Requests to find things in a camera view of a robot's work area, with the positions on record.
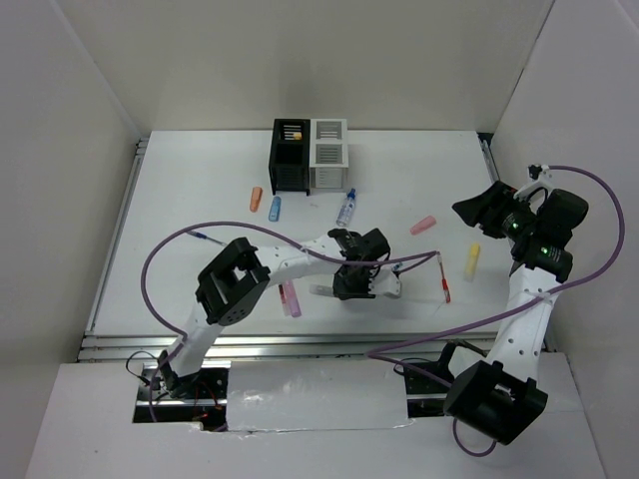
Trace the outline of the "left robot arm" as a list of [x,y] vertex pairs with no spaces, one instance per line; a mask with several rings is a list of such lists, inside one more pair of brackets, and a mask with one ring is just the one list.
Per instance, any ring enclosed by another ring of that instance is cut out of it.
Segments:
[[399,298],[398,275],[379,264],[389,254],[378,229],[365,235],[333,229],[298,246],[257,247],[246,238],[232,240],[199,273],[183,331],[160,356],[163,388],[174,398],[193,393],[206,353],[223,329],[246,319],[272,286],[330,274],[331,295],[339,300]]

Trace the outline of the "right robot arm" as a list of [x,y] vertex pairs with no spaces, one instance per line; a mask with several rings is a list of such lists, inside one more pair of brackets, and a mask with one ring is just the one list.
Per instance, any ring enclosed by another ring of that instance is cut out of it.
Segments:
[[510,240],[510,314],[484,358],[469,367],[463,359],[449,357],[437,364],[435,378],[448,391],[445,414],[508,445],[546,407],[548,396],[537,386],[539,355],[558,296],[555,289],[573,267],[565,247],[589,206],[546,180],[536,180],[520,190],[497,181],[452,208],[486,236]]

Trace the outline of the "pink purple highlighter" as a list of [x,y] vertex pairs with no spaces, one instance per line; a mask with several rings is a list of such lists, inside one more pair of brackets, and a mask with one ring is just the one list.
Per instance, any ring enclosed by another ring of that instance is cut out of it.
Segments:
[[286,304],[291,317],[301,317],[302,311],[294,284],[288,280],[283,285]]

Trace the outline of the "orange capped white marker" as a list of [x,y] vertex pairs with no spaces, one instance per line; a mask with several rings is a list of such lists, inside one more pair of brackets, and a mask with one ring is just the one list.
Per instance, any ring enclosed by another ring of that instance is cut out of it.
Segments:
[[311,294],[314,294],[314,295],[333,297],[333,291],[331,286],[311,284],[309,287],[309,291]]

